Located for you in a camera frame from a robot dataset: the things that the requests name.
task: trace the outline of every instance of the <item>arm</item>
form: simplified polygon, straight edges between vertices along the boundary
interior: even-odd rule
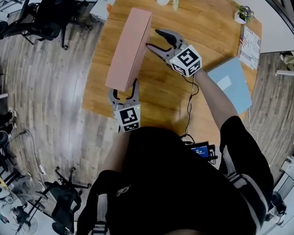
[[[238,114],[228,97],[203,69],[196,73],[195,78],[220,130],[225,121]]]
[[[130,134],[119,132],[114,139],[113,145],[102,165],[100,171],[113,170],[117,172],[122,171],[124,158],[126,156],[128,141]]]

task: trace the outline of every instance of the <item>person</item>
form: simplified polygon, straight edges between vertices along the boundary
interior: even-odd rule
[[[79,216],[77,235],[260,230],[273,191],[269,165],[224,92],[202,69],[195,78],[220,130],[219,170],[170,130],[119,133]]]
[[[5,131],[7,134],[10,134],[14,128],[17,128],[15,122],[8,124],[7,126],[2,127],[6,123],[10,121],[10,119],[15,118],[17,116],[17,112],[12,108],[9,108],[9,112],[0,116],[0,131]]]

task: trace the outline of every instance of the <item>black t-shirt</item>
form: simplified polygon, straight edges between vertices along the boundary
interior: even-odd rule
[[[257,143],[238,117],[221,128],[220,150],[227,145],[237,173],[249,175],[270,202],[273,178]],[[111,235],[165,234],[191,229],[207,234],[255,234],[256,227],[240,192],[220,170],[180,137],[144,127],[130,137],[122,173],[103,171],[93,185],[77,226],[87,234],[97,217],[97,194],[108,193]]]

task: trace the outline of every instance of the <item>notebook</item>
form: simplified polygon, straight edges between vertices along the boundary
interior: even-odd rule
[[[238,114],[251,106],[249,89],[238,57],[218,65],[208,75],[227,95]]]

